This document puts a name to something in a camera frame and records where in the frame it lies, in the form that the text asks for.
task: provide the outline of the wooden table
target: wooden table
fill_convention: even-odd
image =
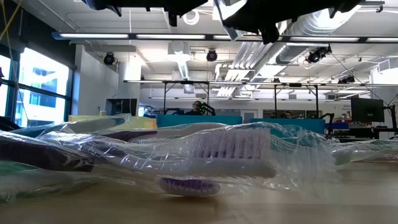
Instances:
[[[2,206],[0,223],[397,223],[397,165],[350,164],[340,174],[323,198],[261,189],[185,198],[97,184]]]

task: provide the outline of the window frame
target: window frame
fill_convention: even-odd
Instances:
[[[68,74],[68,81],[67,81],[67,92],[66,95],[61,95],[58,93],[54,93],[47,90],[42,90],[40,88],[28,86],[22,83],[19,83],[19,69],[21,66],[21,53],[23,52],[16,52],[15,50],[11,50],[12,60],[10,63],[10,74],[8,80],[2,80],[3,85],[8,86],[8,95],[7,95],[7,103],[6,103],[6,116],[11,117],[11,121],[15,122],[15,113],[17,107],[17,95],[19,94],[18,88],[21,90],[30,90],[36,93],[41,93],[43,95],[54,96],[56,98],[62,98],[65,100],[65,111],[64,111],[64,121],[68,121],[69,115],[72,113],[72,95],[73,95],[73,83],[75,77],[75,69],[76,68],[69,68]],[[0,55],[11,59],[9,54],[8,47],[0,44]],[[16,77],[13,75],[13,70],[16,69]]]

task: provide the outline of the computer monitor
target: computer monitor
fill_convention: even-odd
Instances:
[[[137,99],[107,99],[105,110],[107,115],[131,113],[136,115]]]
[[[353,121],[384,122],[382,100],[351,98]]]

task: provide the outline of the person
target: person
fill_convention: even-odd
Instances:
[[[290,111],[285,111],[285,118],[292,119],[292,113]]]
[[[200,112],[200,105],[201,105],[200,101],[195,101],[192,104],[193,109],[189,112],[186,112],[184,115],[199,115],[199,116],[201,116],[202,113]]]

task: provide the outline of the metal frame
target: metal frame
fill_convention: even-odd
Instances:
[[[0,48],[0,55],[10,58],[9,52],[3,51]],[[7,85],[9,87],[7,93],[7,105],[6,105],[6,116],[11,117],[11,121],[15,122],[15,112],[17,106],[17,98],[18,98],[18,88],[16,83],[19,81],[19,69],[20,69],[20,54],[14,50],[12,50],[12,59],[13,61],[10,63],[10,76],[8,80],[2,80],[3,85]],[[12,75],[13,69],[16,68],[16,78]],[[58,93],[54,93],[47,90],[42,90],[40,88],[32,87],[29,85],[18,83],[18,87],[21,90],[29,90],[36,93],[41,93],[48,96],[54,96],[57,98],[65,99],[65,111],[64,111],[64,120],[68,120],[68,116],[72,113],[72,94],[73,94],[73,83],[75,81],[74,70],[69,68],[69,75],[68,75],[68,83],[67,83],[67,93],[66,95],[61,95]]]
[[[194,85],[194,84],[199,84],[200,87],[207,93],[207,105],[210,106],[210,98],[209,98],[209,92],[210,92],[210,84],[209,82],[202,82],[202,81],[162,81],[164,83],[164,97],[163,97],[163,114],[166,113],[166,94],[169,90],[171,90],[175,84],[180,83],[182,85]],[[173,85],[167,89],[167,84],[168,83],[173,83]],[[204,87],[201,84],[206,84],[207,85],[207,91],[204,89]]]
[[[363,87],[363,86],[368,86],[368,87],[398,87],[398,85],[385,85],[385,84],[337,84],[337,83],[250,83],[250,82],[209,82],[209,81],[170,81],[170,80],[164,80],[164,81],[159,81],[159,80],[143,80],[143,81],[128,81],[124,80],[125,83],[164,83],[164,111],[166,109],[166,94],[167,92],[175,86],[175,84],[179,83],[182,85],[193,85],[193,84],[199,84],[201,87],[201,84],[207,85],[207,102],[208,105],[210,103],[210,85],[259,85],[259,86],[273,86],[274,89],[274,102],[275,102],[275,114],[277,114],[277,95],[280,91],[277,92],[277,87],[281,86],[282,89],[286,87],[291,87],[291,88],[302,88],[306,87],[310,92],[312,92],[315,95],[315,106],[316,106],[316,112],[317,112],[317,117],[319,117],[319,98],[318,98],[318,88],[320,86],[334,86],[334,87],[343,87],[343,86],[352,86],[352,87]],[[169,89],[167,89],[167,84],[168,83],[173,83],[173,86],[171,86]],[[315,92],[310,89],[310,87],[313,86],[315,88]],[[217,98],[220,100],[232,100],[232,98]]]

